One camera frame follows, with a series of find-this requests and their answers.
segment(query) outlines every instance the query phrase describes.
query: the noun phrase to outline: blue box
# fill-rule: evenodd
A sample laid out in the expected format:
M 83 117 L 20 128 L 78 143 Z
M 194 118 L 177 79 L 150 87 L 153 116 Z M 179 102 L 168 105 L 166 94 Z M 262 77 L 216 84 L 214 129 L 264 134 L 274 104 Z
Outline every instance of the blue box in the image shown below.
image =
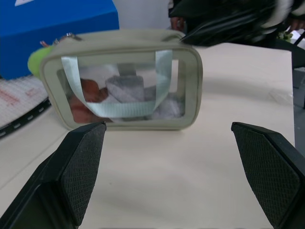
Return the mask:
M 0 75 L 30 74 L 30 54 L 66 33 L 119 29 L 112 0 L 0 0 Z

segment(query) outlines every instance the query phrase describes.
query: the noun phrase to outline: orange object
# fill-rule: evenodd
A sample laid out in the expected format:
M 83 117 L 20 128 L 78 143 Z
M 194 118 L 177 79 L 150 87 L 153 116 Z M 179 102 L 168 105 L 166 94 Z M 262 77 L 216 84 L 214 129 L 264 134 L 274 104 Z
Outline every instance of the orange object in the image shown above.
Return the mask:
M 98 84 L 93 80 L 81 79 L 81 86 L 87 102 L 100 103 L 108 97 L 107 88 L 99 90 Z M 108 118 L 93 114 L 75 95 L 71 97 L 69 104 L 76 123 L 111 122 Z

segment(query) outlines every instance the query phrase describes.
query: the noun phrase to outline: textured rubber pad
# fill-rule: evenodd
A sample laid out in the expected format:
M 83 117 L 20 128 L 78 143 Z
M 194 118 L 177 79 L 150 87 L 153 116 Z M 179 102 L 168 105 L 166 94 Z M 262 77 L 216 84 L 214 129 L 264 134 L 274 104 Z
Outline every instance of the textured rubber pad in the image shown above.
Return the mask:
M 62 190 L 76 225 L 81 225 L 93 191 L 102 152 L 104 132 L 86 133 L 61 177 Z
M 289 155 L 301 154 L 279 133 L 236 123 L 232 130 L 252 191 L 271 225 L 282 228 L 304 190 L 302 172 L 289 160 Z

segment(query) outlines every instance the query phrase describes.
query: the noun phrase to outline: white wall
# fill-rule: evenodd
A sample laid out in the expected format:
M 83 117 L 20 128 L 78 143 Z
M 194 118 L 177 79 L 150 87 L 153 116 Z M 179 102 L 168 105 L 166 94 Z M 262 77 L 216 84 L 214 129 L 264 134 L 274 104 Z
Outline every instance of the white wall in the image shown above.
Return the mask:
M 169 0 L 113 0 L 121 29 L 166 29 Z

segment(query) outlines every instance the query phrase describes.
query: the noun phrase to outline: person's hand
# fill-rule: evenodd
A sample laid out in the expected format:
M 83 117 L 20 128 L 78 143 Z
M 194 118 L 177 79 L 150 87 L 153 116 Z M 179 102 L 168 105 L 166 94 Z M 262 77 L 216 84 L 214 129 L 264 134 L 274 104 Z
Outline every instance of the person's hand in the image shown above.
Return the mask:
M 290 25 L 290 28 L 288 30 L 289 33 L 291 33 L 294 30 L 305 30 L 305 21 L 299 20 L 299 19 L 289 19 L 288 23 Z
M 183 31 L 184 30 L 184 19 L 183 18 L 171 18 L 171 26 L 173 30 Z

